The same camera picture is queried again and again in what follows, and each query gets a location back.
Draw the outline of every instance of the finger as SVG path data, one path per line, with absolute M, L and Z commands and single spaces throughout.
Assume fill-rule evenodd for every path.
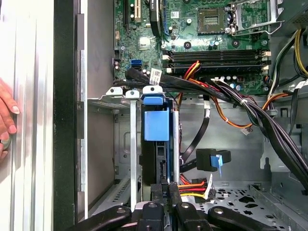
M 8 151 L 3 151 L 2 152 L 2 155 L 0 157 L 0 163 L 2 163 L 5 159 L 5 157 L 8 155 Z
M 10 135 L 7 131 L 7 128 L 3 122 L 2 117 L 0 116 L 0 140 L 6 141 L 10 138 Z
M 2 99 L 0 99 L 0 116 L 10 134 L 15 134 L 17 129 L 11 114 Z
M 11 94 L 5 89 L 2 84 L 0 84 L 0 98 L 5 102 L 11 112 L 15 114 L 20 113 L 17 102 L 13 99 Z

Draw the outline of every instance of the metal bracket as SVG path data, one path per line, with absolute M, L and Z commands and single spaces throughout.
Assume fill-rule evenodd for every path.
M 109 96 L 123 96 L 123 89 L 121 87 L 111 87 L 106 95 Z
M 254 24 L 254 25 L 251 25 L 249 28 L 243 28 L 243 25 L 242 25 L 242 5 L 245 4 L 245 3 L 250 3 L 250 4 L 253 4 L 257 1 L 260 1 L 260 0 L 240 0 L 240 1 L 237 1 L 235 3 L 231 3 L 231 6 L 230 6 L 230 10 L 232 12 L 235 13 L 236 15 L 236 24 L 235 26 L 238 27 L 237 30 L 235 30 L 235 28 L 231 28 L 230 33 L 233 37 L 236 37 L 236 36 L 245 36 L 245 35 L 252 35 L 252 34 L 259 34 L 259 33 L 267 33 L 268 35 L 271 35 L 273 33 L 275 33 L 281 26 L 282 26 L 282 23 L 284 21 L 277 21 L 279 15 L 283 12 L 284 8 L 283 7 L 278 7 L 279 4 L 283 3 L 283 0 L 270 0 L 270 21 L 266 22 L 266 23 L 259 23 L 259 24 Z M 279 24 L 279 26 L 273 30 L 272 32 L 268 32 L 267 30 L 261 30 L 261 31 L 255 31 L 255 32 L 249 32 L 249 33 L 246 33 L 246 34 L 236 34 L 238 32 L 241 32 L 241 31 L 246 31 L 246 30 L 251 30 L 251 29 L 255 29 L 255 28 L 259 28 L 259 27 L 263 27 L 263 26 L 269 26 L 269 25 L 273 25 L 273 24 Z
M 140 92 L 137 90 L 129 90 L 125 94 L 126 99 L 139 99 L 140 98 Z
M 142 89 L 142 93 L 144 95 L 147 95 L 147 94 L 163 94 L 163 88 L 159 85 L 150 85 L 150 86 L 145 86 L 143 89 Z

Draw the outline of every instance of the grey metal frame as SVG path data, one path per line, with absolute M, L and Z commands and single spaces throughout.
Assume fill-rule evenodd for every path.
M 0 78 L 21 113 L 0 165 L 1 230 L 53 230 L 53 13 L 52 0 L 2 2 Z

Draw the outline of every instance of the orange wire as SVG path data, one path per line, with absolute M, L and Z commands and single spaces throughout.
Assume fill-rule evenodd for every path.
M 186 187 L 199 187 L 199 186 L 203 186 L 204 185 L 204 181 L 200 184 L 185 184 L 185 185 L 178 185 L 179 188 L 186 188 Z

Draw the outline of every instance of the blue connector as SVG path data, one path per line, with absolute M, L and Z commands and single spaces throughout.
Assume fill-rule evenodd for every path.
M 140 60 L 140 59 L 134 59 L 134 60 L 131 60 L 131 61 L 130 61 L 130 64 L 131 64 L 132 66 L 134 66 L 134 65 L 142 65 L 142 60 Z

